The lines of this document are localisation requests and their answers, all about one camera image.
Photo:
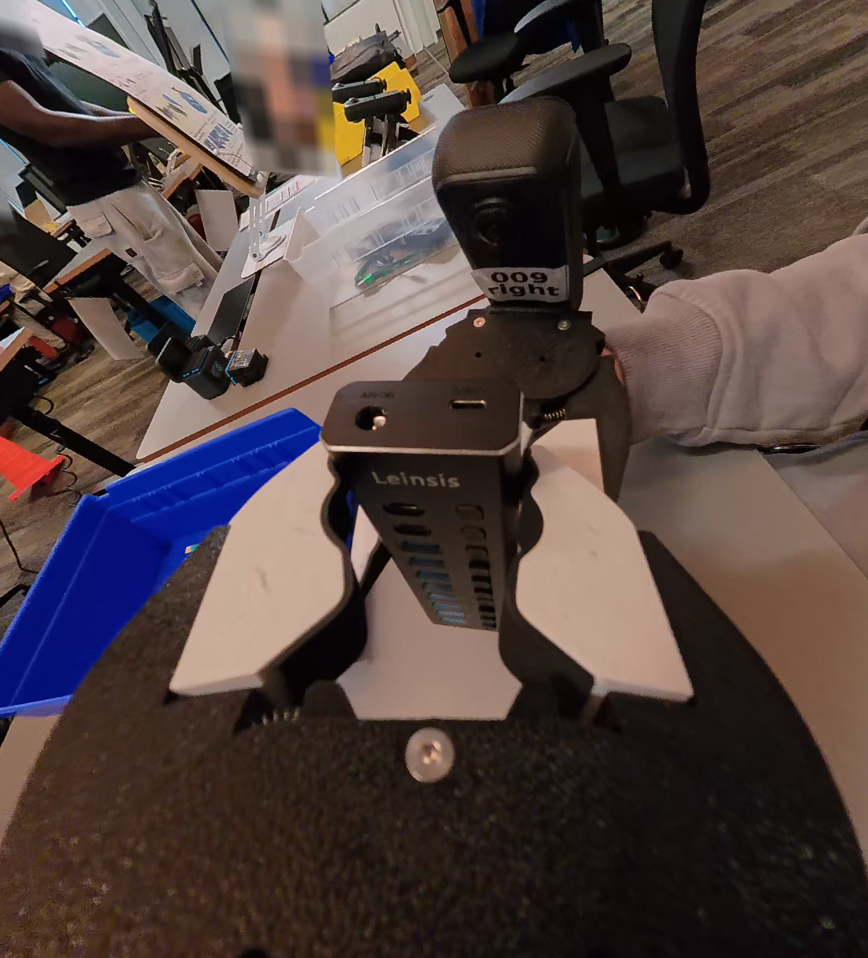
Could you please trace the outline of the black flat panel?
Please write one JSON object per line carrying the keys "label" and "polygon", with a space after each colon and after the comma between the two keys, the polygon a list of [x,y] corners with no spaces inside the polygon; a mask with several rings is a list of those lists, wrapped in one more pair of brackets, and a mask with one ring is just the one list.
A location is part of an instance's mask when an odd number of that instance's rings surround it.
{"label": "black flat panel", "polygon": [[260,274],[256,274],[222,296],[208,332],[192,338],[190,343],[192,354],[209,347],[216,347],[227,354],[238,346],[259,281]]}

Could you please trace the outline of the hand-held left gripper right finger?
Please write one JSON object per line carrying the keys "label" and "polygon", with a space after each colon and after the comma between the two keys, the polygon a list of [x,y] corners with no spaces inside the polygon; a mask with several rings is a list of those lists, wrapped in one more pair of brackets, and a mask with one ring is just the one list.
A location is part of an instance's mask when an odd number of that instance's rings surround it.
{"label": "hand-held left gripper right finger", "polygon": [[686,703],[694,689],[639,535],[551,449],[533,448],[499,626],[524,690],[567,719],[611,694]]}

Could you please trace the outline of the blue plastic bin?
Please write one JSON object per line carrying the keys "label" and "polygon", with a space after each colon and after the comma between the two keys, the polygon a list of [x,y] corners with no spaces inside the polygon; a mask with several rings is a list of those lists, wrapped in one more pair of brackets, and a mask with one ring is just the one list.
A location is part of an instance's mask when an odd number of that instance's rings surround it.
{"label": "blue plastic bin", "polygon": [[0,718],[66,704],[205,537],[319,437],[287,409],[84,497],[0,641]]}

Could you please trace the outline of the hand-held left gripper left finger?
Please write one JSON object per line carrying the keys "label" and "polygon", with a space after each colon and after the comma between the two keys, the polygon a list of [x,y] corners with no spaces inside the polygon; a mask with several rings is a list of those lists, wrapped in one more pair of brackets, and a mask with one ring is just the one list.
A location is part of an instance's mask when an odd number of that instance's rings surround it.
{"label": "hand-held left gripper left finger", "polygon": [[170,691],[257,691],[285,713],[343,676],[368,640],[350,521],[327,455],[300,456],[256,492],[228,527]]}

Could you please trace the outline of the black-legged side desk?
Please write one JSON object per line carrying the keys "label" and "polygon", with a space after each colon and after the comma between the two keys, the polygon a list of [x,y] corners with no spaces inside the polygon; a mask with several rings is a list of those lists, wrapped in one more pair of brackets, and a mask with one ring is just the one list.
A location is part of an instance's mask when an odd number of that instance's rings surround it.
{"label": "black-legged side desk", "polygon": [[136,465],[94,443],[57,418],[32,406],[41,377],[34,369],[32,333],[21,329],[0,342],[0,426],[8,419],[55,442],[106,473],[125,477]]}

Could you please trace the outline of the clear acrylic sign holder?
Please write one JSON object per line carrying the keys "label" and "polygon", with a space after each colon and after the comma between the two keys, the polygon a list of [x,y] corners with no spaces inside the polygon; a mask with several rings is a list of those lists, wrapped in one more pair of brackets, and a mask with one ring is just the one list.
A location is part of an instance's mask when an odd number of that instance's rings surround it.
{"label": "clear acrylic sign holder", "polygon": [[262,198],[251,198],[248,202],[241,227],[247,231],[246,267],[250,271],[258,265],[265,253],[267,238],[275,229],[284,202],[284,192],[281,189],[276,189]]}

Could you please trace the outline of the orange plastic object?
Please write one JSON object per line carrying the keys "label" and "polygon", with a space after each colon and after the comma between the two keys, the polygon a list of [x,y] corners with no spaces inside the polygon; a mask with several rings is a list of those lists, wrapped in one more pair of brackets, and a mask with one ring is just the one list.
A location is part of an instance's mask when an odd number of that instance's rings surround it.
{"label": "orange plastic object", "polygon": [[33,487],[52,482],[65,463],[63,454],[46,459],[0,436],[0,477],[11,486],[8,498],[12,502]]}

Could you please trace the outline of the white folded card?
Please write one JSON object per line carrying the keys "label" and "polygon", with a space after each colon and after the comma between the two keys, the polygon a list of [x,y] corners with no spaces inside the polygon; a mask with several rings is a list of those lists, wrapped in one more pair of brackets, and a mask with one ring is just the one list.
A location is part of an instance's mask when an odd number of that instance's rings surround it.
{"label": "white folded card", "polygon": [[303,259],[309,247],[319,239],[320,233],[314,209],[299,210],[286,234],[283,256],[284,261],[298,276],[304,278],[310,271]]}

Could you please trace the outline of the black tripod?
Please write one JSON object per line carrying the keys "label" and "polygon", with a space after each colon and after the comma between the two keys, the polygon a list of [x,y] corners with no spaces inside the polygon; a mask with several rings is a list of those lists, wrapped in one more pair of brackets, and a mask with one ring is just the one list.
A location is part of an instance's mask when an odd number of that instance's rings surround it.
{"label": "black tripod", "polygon": [[202,93],[208,91],[207,81],[200,67],[196,66],[185,53],[174,31],[162,15],[158,2],[148,1],[146,4],[147,11],[142,14],[142,17],[167,72]]}

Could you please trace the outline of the yellow case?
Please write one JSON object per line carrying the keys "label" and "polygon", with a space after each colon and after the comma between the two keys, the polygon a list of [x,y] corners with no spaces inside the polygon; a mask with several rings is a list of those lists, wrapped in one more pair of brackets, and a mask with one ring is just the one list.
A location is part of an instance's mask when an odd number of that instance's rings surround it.
{"label": "yellow case", "polygon": [[[414,79],[404,69],[395,64],[391,64],[380,73],[371,78],[381,78],[387,82],[389,89],[407,90],[412,92],[413,103],[406,110],[406,119],[411,126],[412,122],[419,117],[420,94],[414,83]],[[333,102],[334,121],[335,121],[335,154],[341,167],[346,167],[356,159],[360,160],[363,152],[364,130],[362,123],[353,124],[344,118],[343,107],[339,103]]]}

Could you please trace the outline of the wood-edged standing desk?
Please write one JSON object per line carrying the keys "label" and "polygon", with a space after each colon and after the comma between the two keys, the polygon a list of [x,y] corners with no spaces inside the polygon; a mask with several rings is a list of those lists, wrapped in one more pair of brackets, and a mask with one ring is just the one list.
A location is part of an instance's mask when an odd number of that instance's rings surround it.
{"label": "wood-edged standing desk", "polygon": [[199,318],[223,259],[159,190],[140,181],[68,211],[89,242],[69,269],[80,266],[87,274],[90,262],[95,272],[112,276],[119,259],[174,304],[169,316],[156,313],[158,325],[139,314],[140,331],[148,338],[162,345],[161,326],[182,333],[184,316],[190,321]]}

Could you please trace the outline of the black mesh office chair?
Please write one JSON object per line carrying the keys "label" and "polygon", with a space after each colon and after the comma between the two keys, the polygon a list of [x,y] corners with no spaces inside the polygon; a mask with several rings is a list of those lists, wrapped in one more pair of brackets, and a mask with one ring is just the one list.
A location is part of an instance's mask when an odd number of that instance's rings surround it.
{"label": "black mesh office chair", "polygon": [[683,250],[666,240],[606,258],[625,246],[655,213],[686,216],[711,191],[706,140],[696,88],[696,55],[706,2],[654,1],[651,24],[663,97],[610,99],[609,80],[628,66],[626,44],[606,44],[546,68],[509,92],[503,102],[556,97],[570,104],[581,153],[580,211],[586,274],[602,268],[624,293],[644,305],[655,287],[633,270],[651,260],[676,270]]}

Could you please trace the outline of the white standing card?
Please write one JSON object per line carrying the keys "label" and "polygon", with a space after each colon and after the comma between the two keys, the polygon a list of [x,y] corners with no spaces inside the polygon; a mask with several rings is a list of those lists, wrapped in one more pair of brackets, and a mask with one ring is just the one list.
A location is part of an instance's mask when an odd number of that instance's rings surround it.
{"label": "white standing card", "polygon": [[205,239],[217,252],[230,249],[239,229],[236,197],[229,190],[195,190]]}

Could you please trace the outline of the black backpack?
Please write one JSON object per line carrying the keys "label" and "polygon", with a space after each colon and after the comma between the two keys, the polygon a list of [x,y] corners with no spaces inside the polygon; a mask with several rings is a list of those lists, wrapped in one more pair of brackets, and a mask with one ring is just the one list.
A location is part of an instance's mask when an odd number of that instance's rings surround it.
{"label": "black backpack", "polygon": [[399,38],[399,30],[387,32],[376,24],[374,33],[348,44],[339,54],[333,55],[331,85],[368,80],[391,64],[405,68],[404,57],[395,44]]}

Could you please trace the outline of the black multi-port usb hub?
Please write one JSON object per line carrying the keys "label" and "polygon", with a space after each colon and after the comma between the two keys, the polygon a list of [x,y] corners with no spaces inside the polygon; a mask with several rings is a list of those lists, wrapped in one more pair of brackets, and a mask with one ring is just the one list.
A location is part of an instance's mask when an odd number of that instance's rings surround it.
{"label": "black multi-port usb hub", "polygon": [[506,379],[356,381],[320,433],[427,617],[497,631],[515,552],[523,397]]}

